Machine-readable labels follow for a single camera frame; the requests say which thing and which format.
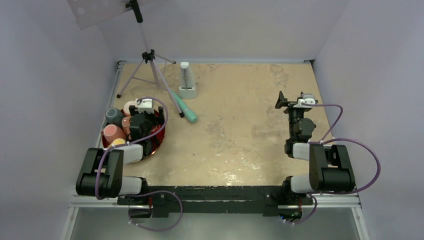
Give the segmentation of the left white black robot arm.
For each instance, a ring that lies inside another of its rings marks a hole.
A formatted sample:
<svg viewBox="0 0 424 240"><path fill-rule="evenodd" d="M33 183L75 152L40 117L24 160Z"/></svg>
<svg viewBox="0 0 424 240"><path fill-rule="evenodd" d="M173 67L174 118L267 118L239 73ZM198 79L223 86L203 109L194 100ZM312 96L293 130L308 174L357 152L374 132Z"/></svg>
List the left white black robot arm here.
<svg viewBox="0 0 424 240"><path fill-rule="evenodd" d="M152 113L134 113L129 122L129 135L123 144L87 150L75 191L80 196L98 199L129 195L138 205L149 199L147 181L143 177L125 176L124 165L152 156L165 137L167 108L160 106Z"/></svg>

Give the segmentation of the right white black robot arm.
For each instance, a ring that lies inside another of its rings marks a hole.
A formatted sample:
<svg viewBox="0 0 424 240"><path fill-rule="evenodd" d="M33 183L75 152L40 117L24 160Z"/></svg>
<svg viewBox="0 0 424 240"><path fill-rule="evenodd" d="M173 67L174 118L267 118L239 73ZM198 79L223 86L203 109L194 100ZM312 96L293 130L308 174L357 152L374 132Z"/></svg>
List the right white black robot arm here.
<svg viewBox="0 0 424 240"><path fill-rule="evenodd" d="M276 109L284 109L288 116L289 137L284 144L285 154L297 160L308 162L308 172L288 176L282 184L280 196L288 204L294 203L300 195L315 192L346 193L355 188L355 176L346 146L325 145L312 142L317 127L305 113L319 107L313 94L301 92L295 101L289 101L282 91L278 93Z"/></svg>

